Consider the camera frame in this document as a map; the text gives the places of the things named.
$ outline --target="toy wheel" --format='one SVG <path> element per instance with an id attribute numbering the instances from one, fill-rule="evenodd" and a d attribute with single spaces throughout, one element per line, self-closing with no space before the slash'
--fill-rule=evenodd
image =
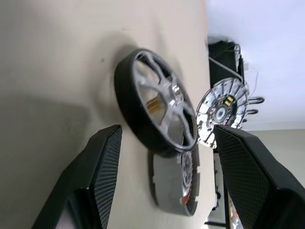
<path id="1" fill-rule="evenodd" d="M 117 65 L 114 87 L 124 118 L 149 150 L 173 154 L 195 148 L 195 112 L 163 58 L 149 50 L 132 52 Z"/>

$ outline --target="black tire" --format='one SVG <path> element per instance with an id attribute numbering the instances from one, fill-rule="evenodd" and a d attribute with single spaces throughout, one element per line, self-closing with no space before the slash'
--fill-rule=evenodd
<path id="1" fill-rule="evenodd" d="M 181 149 L 162 136 L 148 116 L 136 90 L 132 66 L 141 51 L 153 53 L 149 50 L 137 49 L 124 58 L 115 69 L 114 87 L 118 104 L 129 127 L 150 151 L 162 156 L 175 156 L 182 152 Z M 195 146 L 196 144 L 185 151 L 191 151 Z"/>

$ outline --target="cable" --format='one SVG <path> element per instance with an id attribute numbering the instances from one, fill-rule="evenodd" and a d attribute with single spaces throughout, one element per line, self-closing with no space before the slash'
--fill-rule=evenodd
<path id="1" fill-rule="evenodd" d="M 240 74 L 238 74 L 238 73 L 234 72 L 232 69 L 224 66 L 222 63 L 219 63 L 218 61 L 214 60 L 212 57 L 209 57 L 209 60 L 212 61 L 213 63 L 217 64 L 218 66 L 222 67 L 223 69 L 227 70 L 228 72 L 232 73 L 233 75 L 238 77 L 242 83 L 244 83 L 244 79 Z"/>
<path id="2" fill-rule="evenodd" d="M 257 73 L 256 73 L 256 79 L 255 79 L 255 86 L 254 86 L 254 90 L 253 90 L 253 92 L 252 92 L 252 94 L 249 96 L 249 98 L 251 98 L 251 96 L 254 94 L 254 92 L 256 91 L 256 86 L 257 86 L 257 80 L 258 80 L 258 71 L 257 71 Z"/>
<path id="3" fill-rule="evenodd" d="M 239 44 L 233 44 L 229 47 L 226 47 L 224 50 L 222 50 L 220 53 L 218 53 L 217 55 L 213 56 L 212 58 L 213 59 L 216 59 L 218 56 L 222 55 L 223 53 L 225 52 L 228 52 L 230 48 L 232 47 L 237 47 L 238 48 L 238 54 L 240 55 L 241 54 L 241 51 L 240 51 L 240 45 Z"/>

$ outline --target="white wall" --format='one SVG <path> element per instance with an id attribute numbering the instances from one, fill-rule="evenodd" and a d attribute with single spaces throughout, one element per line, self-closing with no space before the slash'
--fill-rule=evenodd
<path id="1" fill-rule="evenodd" d="M 249 68 L 259 71 L 254 96 L 266 101 L 244 129 L 305 129 L 305 1 L 207 0 L 207 8 L 209 36 L 239 43 Z M 255 76 L 246 73 L 251 92 Z"/>
<path id="2" fill-rule="evenodd" d="M 250 131 L 305 187 L 305 130 Z"/>

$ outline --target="gray plastic part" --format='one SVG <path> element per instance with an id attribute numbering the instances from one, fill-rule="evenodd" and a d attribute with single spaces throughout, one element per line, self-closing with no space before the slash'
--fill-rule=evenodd
<path id="1" fill-rule="evenodd" d="M 192 153 L 193 176 L 190 199 L 184 206 L 183 198 L 183 169 L 179 161 L 181 154 L 173 158 L 164 158 L 157 154 L 153 157 L 153 182 L 155 184 L 156 200 L 159 207 L 169 213 L 193 216 L 196 208 L 196 196 L 199 195 L 200 175 L 197 173 L 199 165 L 198 149 Z"/>

